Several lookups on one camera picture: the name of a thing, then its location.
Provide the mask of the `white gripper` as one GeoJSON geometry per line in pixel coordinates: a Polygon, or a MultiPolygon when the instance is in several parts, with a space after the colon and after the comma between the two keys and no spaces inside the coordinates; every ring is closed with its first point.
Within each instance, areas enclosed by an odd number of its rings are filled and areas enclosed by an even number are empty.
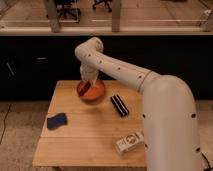
{"type": "Polygon", "coordinates": [[[89,65],[82,64],[80,66],[80,74],[81,74],[81,79],[84,82],[89,82],[91,84],[91,87],[97,88],[97,78],[99,71],[97,69],[94,69],[90,67],[89,65]]]}

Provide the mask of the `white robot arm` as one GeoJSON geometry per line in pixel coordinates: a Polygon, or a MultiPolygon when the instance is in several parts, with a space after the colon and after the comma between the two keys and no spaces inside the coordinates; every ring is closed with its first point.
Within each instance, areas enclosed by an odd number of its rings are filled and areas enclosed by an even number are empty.
{"type": "Polygon", "coordinates": [[[196,105],[190,87],[173,75],[161,75],[103,53],[97,37],[79,44],[85,82],[100,71],[142,95],[147,171],[203,171],[196,105]]]}

